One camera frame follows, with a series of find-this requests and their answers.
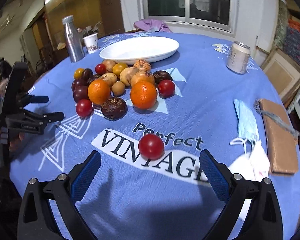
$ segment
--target window sill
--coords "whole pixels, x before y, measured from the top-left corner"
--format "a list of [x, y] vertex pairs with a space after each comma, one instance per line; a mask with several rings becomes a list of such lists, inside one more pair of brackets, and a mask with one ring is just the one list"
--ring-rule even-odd
[[205, 26], [205, 25], [199, 25], [199, 24], [193, 24], [193, 23], [184, 23], [184, 22], [172, 22], [172, 21], [164, 21], [171, 27], [181, 27], [181, 28], [190, 28], [193, 30], [203, 31], [203, 32], [213, 32], [221, 35], [225, 35], [231, 38], [235, 37], [235, 33], [233, 32], [227, 32], [222, 29], [218, 29], [215, 27]]

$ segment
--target plate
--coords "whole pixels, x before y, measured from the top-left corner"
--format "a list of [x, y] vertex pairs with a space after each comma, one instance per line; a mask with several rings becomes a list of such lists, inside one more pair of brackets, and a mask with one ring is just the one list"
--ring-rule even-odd
[[103, 59], [133, 65], [139, 59], [156, 62], [172, 56], [179, 43], [165, 37], [137, 37], [111, 44], [100, 52]]

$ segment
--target table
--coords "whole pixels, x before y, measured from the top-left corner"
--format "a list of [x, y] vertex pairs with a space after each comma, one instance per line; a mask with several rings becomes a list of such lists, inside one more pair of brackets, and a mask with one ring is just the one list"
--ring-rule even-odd
[[[139, 35], [113, 35], [101, 39], [99, 45]], [[251, 109], [256, 98], [281, 101], [252, 59], [245, 75], [226, 68], [230, 41], [193, 34], [142, 35], [173, 38], [180, 43], [173, 56], [152, 64], [153, 71], [171, 73], [176, 95], [158, 97], [155, 111], [128, 106], [125, 117], [117, 121], [105, 119], [99, 110], [80, 120], [70, 88], [74, 71], [79, 67], [94, 69], [102, 60], [98, 52], [74, 64], [67, 58], [31, 91], [49, 96], [49, 103], [28, 108], [41, 114], [63, 111], [65, 120], [49, 125], [42, 136], [26, 136], [21, 153], [11, 163], [10, 176], [23, 195], [30, 178], [55, 179], [96, 149], [101, 153], [101, 168], [76, 206], [98, 239], [202, 239], [224, 203], [205, 182], [204, 174], [198, 173], [200, 151], [208, 149], [218, 162], [229, 166], [243, 154], [242, 146], [229, 145], [238, 135], [234, 99]], [[131, 105], [129, 90], [122, 98]], [[253, 112], [266, 149], [262, 117]], [[149, 163], [138, 156], [138, 140], [152, 132], [165, 141], [166, 154], [164, 159]], [[293, 235], [300, 211], [297, 151], [298, 173], [290, 177], [270, 175], [281, 208], [284, 239]], [[64, 237], [71, 239], [56, 204], [51, 202], [51, 206]], [[241, 226], [238, 220], [230, 239], [237, 236]]]

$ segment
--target ceiling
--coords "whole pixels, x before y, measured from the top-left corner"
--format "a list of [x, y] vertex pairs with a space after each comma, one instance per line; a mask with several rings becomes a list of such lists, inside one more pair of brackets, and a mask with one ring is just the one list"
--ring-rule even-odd
[[0, 39], [6, 37], [19, 27], [24, 15], [34, 0], [7, 0], [0, 11], [0, 26], [5, 26], [7, 17], [11, 19], [5, 28], [0, 28]]

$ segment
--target window frame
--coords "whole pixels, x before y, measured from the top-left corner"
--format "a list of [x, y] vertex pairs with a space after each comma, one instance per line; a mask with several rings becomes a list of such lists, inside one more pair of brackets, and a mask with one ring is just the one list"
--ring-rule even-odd
[[229, 24], [211, 22], [208, 20], [201, 20], [190, 18], [190, 0], [185, 0], [185, 17], [179, 16], [149, 16], [148, 0], [141, 0], [143, 7], [143, 15], [145, 19], [156, 19], [164, 22], [179, 23], [183, 25], [195, 25], [200, 27], [207, 27], [209, 29], [220, 30], [222, 33], [228, 33], [230, 36], [235, 34], [238, 16], [239, 0], [230, 0], [229, 8]]

